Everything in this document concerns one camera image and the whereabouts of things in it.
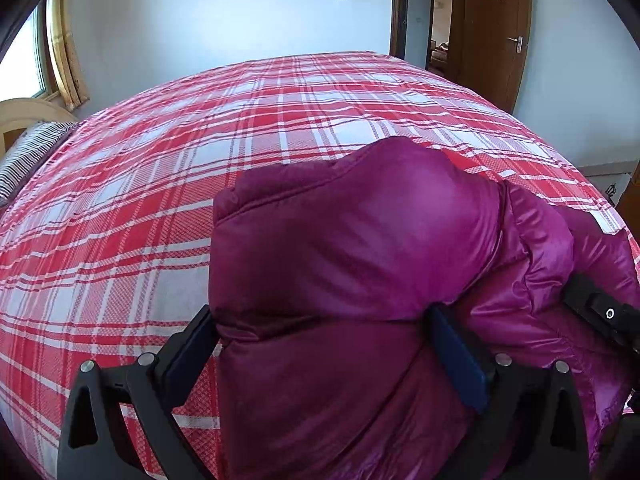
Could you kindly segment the magenta quilted down jacket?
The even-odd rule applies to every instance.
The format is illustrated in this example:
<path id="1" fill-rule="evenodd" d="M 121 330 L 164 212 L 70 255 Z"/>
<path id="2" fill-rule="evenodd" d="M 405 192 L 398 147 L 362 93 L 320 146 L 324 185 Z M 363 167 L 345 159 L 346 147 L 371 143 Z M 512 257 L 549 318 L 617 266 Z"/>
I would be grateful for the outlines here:
<path id="1" fill-rule="evenodd" d="M 407 138 L 244 172 L 210 246 L 229 477 L 434 477 L 471 412 L 420 330 L 432 304 L 518 364 L 567 362 L 597 463 L 630 376 L 561 304 L 576 272 L 638 304 L 625 232 Z"/>

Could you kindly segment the wooden bedside cabinet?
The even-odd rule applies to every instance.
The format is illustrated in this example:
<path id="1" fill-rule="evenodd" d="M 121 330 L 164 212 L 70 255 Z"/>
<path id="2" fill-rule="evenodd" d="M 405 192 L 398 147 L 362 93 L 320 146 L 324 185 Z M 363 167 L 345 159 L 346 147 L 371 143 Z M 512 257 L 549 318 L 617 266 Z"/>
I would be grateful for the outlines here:
<path id="1" fill-rule="evenodd" d="M 631 235 L 640 242 L 640 164 L 637 165 L 626 190 L 620 196 L 616 210 L 625 221 Z"/>

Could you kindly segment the red plaid bed sheet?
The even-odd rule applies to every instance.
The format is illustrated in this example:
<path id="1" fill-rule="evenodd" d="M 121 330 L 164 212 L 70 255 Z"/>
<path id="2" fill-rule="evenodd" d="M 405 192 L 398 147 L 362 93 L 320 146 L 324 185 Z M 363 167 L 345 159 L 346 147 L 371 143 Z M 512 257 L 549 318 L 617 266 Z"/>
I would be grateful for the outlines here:
<path id="1" fill-rule="evenodd" d="M 336 162 L 407 138 L 458 169 L 525 188 L 625 232 L 551 145 L 471 89 L 372 52 L 267 58 L 146 90 L 77 129 L 1 209 L 1 437 L 6 478 L 58 478 L 82 362 L 157 352 L 209 306 L 214 201 L 244 172 Z M 218 396 L 222 339 L 172 414 L 216 478 L 232 479 Z M 134 408 L 120 407 L 148 478 L 163 478 Z"/>

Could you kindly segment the striped pillow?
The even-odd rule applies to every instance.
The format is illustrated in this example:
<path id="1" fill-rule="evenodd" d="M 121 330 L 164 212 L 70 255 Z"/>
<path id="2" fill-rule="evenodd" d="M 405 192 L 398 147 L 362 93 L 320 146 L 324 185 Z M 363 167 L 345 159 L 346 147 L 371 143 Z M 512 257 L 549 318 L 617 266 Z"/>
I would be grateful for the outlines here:
<path id="1" fill-rule="evenodd" d="M 77 122 L 36 122 L 21 134 L 1 159 L 1 207 L 14 200 L 77 127 Z"/>

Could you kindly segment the cream and wood headboard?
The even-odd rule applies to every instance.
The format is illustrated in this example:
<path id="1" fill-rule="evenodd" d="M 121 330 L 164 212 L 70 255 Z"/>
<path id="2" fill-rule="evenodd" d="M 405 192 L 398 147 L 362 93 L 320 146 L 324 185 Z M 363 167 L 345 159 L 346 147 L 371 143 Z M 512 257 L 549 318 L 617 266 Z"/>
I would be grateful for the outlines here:
<path id="1" fill-rule="evenodd" d="M 35 98 L 0 102 L 0 156 L 3 157 L 20 133 L 36 122 L 78 122 L 66 108 Z"/>

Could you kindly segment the brown wooden door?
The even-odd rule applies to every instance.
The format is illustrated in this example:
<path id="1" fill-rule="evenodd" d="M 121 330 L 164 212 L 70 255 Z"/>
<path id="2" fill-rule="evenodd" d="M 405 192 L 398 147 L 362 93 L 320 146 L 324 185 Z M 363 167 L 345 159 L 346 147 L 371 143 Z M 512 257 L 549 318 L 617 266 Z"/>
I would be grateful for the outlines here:
<path id="1" fill-rule="evenodd" d="M 523 78 L 532 0 L 452 0 L 447 78 L 514 110 Z M 524 38 L 517 54 L 508 37 Z"/>

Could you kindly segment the window with frame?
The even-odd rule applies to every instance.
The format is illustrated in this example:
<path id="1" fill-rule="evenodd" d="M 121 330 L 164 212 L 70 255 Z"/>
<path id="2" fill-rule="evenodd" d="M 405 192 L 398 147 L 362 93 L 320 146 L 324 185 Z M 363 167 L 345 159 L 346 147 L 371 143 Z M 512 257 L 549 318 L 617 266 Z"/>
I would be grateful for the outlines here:
<path id="1" fill-rule="evenodd" d="M 1 61 L 2 101 L 47 98 L 56 85 L 46 33 L 46 5 L 41 1 L 15 36 Z"/>

